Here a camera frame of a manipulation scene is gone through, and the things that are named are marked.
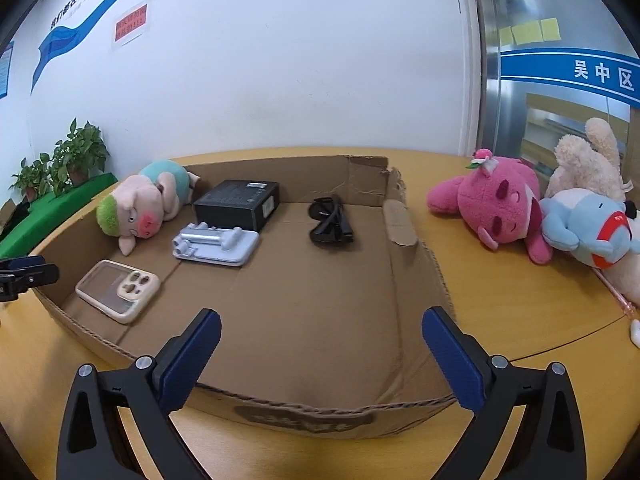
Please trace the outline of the grey folding phone stand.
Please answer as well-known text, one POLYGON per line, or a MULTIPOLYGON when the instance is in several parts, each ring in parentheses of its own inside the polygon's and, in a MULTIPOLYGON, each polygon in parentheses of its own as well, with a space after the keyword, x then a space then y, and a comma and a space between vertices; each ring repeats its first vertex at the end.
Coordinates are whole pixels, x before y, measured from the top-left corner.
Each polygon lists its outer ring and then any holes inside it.
POLYGON ((232 266, 247 263, 259 244, 255 231, 210 228, 205 222, 189 223, 171 241, 172 254, 181 260, 232 266))

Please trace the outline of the green covered side table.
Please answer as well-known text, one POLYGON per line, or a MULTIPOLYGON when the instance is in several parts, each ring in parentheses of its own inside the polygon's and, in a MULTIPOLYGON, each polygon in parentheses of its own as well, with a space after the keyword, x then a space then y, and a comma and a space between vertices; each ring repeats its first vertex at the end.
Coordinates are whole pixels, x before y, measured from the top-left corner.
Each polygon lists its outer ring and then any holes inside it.
POLYGON ((29 205, 28 216, 1 241, 1 258, 28 255, 94 196, 116 182, 114 174, 100 174, 60 196, 51 192, 38 198, 29 205))

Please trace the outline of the brown cardboard box background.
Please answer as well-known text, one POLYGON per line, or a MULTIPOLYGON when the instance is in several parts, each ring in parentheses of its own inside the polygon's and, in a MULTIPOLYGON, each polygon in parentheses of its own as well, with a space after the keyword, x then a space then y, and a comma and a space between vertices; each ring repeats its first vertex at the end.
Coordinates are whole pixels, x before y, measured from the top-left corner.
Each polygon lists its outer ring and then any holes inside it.
POLYGON ((0 231, 2 231, 10 222, 14 212, 16 211, 16 203, 9 198, 0 209, 0 231))

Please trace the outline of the left potted green plant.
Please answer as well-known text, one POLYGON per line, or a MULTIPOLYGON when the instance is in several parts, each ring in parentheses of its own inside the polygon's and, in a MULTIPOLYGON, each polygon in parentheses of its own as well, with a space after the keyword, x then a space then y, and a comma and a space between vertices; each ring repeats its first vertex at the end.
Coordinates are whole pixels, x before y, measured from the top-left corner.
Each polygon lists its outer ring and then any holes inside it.
POLYGON ((21 169, 12 176, 10 190, 21 193, 29 203, 50 192, 49 166, 51 157, 48 153, 40 153, 30 164, 21 160, 21 169))

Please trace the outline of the potted green plant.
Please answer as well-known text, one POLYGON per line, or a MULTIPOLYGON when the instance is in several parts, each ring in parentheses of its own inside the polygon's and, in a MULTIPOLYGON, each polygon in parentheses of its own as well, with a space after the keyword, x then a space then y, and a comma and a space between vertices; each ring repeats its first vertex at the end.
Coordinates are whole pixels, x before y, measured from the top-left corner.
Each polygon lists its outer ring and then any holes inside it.
POLYGON ((48 153, 40 153, 30 164, 21 160, 21 169, 12 176, 10 190, 21 193, 29 203, 50 192, 49 166, 51 157, 48 153))
POLYGON ((103 172, 109 157, 101 129, 91 122, 81 125, 74 118, 51 155, 48 177, 54 195, 60 196, 84 184, 96 172, 103 172))

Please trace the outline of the right potted green plant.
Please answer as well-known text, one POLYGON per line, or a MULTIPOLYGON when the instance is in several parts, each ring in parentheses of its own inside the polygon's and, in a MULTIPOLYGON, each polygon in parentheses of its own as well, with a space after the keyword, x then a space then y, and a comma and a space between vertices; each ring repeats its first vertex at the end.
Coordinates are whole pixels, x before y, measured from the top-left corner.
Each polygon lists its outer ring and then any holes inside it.
POLYGON ((48 177, 54 195, 60 196, 84 184, 96 172, 103 172, 109 157, 101 129, 91 122, 81 125, 74 118, 51 155, 48 177))

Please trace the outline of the pink pig plush toy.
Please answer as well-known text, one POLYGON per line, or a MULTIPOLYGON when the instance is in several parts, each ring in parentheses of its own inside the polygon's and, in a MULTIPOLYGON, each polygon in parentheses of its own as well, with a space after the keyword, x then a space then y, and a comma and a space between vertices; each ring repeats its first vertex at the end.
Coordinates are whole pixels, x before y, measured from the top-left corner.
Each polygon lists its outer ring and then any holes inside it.
POLYGON ((192 202, 201 183, 197 174, 178 162, 152 162, 100 201, 96 222, 104 234, 117 238, 120 252, 129 256, 137 240, 155 236, 192 202))

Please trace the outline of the white earbuds case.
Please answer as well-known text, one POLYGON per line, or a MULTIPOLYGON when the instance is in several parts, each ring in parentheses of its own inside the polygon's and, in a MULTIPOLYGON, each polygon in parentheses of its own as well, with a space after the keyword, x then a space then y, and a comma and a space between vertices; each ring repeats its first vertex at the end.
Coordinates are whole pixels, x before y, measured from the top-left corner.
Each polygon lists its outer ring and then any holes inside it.
POLYGON ((634 318, 629 325, 629 337, 631 342, 640 349, 640 321, 634 318))

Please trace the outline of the black product box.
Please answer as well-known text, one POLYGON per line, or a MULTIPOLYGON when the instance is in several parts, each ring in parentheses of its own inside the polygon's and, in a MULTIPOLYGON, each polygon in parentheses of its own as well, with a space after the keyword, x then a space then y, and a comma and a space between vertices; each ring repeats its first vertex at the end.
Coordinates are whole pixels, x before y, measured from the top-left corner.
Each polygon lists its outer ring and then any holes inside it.
POLYGON ((224 180, 193 203, 196 220, 210 228, 260 232, 280 205, 280 185, 224 180))

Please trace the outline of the blue elephant plush toy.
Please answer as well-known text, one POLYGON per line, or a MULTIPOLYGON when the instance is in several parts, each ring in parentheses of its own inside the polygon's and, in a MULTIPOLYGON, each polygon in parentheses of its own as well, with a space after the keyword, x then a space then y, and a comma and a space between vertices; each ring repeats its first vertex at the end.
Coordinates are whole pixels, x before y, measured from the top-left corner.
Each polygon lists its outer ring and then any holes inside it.
POLYGON ((541 231, 554 249, 596 269, 608 269, 639 253, 627 207, 586 188, 570 188, 543 198, 541 231))

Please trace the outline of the pink bear plush toy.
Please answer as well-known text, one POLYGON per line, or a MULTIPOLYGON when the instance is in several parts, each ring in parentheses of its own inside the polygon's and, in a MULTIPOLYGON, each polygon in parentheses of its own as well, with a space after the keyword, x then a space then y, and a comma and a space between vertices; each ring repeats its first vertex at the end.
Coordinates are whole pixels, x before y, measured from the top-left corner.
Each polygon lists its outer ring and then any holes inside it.
POLYGON ((544 240, 541 194, 536 172, 518 158, 477 150, 468 172, 435 185, 426 196, 434 214, 457 214, 490 250, 521 240, 536 264, 551 261, 544 240))

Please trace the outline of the shallow cardboard box tray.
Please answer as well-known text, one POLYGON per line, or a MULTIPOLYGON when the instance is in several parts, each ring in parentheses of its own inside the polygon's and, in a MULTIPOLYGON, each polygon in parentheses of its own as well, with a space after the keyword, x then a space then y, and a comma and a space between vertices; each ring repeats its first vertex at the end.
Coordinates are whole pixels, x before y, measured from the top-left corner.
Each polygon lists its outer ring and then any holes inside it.
POLYGON ((210 184, 280 185, 281 203, 245 266, 182 262, 170 249, 191 209, 125 258, 160 279, 140 316, 122 325, 77 296, 103 259, 122 258, 87 212, 43 248, 60 270, 37 297, 61 325, 105 361, 125 366, 154 354, 199 310, 221 317, 220 343, 190 396, 226 419, 322 438, 399 434, 454 397, 422 337, 426 309, 449 307, 433 253, 416 235, 398 170, 380 156, 333 155, 196 164, 210 184), (308 216, 319 197, 341 197, 350 244, 314 244, 308 216))

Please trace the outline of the cream bunny plush toy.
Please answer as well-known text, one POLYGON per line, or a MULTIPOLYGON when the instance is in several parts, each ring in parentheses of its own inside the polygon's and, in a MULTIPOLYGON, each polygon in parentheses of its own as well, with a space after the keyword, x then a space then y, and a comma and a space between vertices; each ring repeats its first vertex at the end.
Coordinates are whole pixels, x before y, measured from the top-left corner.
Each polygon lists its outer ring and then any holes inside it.
MULTIPOLYGON (((558 166, 549 179, 544 198, 570 188, 586 188, 616 202, 624 202, 634 236, 639 239, 638 210, 628 200, 630 185, 623 182, 620 152, 614 133, 600 118, 585 123, 586 135, 562 136, 554 149, 558 166)), ((608 269, 596 269, 605 284, 631 304, 639 303, 639 254, 628 254, 608 269)))

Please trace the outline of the black sunglasses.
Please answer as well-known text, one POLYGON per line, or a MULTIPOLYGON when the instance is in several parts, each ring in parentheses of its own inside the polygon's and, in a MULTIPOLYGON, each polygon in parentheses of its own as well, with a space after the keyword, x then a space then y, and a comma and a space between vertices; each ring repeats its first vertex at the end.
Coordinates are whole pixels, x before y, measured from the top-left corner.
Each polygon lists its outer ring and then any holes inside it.
POLYGON ((343 201, 333 194, 316 198, 308 207, 308 216, 318 224, 309 232, 314 244, 343 245, 355 241, 343 201))

